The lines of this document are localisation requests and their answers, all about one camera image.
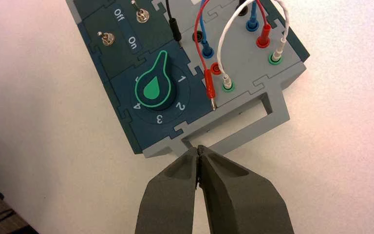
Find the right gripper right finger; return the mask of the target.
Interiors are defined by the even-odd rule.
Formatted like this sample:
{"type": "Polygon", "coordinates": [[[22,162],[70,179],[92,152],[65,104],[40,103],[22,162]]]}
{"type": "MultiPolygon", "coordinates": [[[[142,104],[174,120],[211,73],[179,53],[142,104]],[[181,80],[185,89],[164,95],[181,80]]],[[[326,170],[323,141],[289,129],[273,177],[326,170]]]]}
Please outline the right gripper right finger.
{"type": "Polygon", "coordinates": [[[203,145],[198,154],[210,233],[294,233],[286,204],[270,180],[203,145]]]}

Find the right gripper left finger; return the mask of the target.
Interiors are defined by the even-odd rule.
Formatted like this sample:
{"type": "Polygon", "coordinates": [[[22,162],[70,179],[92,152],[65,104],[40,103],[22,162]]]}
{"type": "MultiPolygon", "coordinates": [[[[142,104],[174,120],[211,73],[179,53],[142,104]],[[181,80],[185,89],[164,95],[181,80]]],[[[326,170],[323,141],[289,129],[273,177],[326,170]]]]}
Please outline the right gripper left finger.
{"type": "Polygon", "coordinates": [[[197,148],[191,147],[148,182],[135,233],[192,233],[197,161],[197,148]]]}

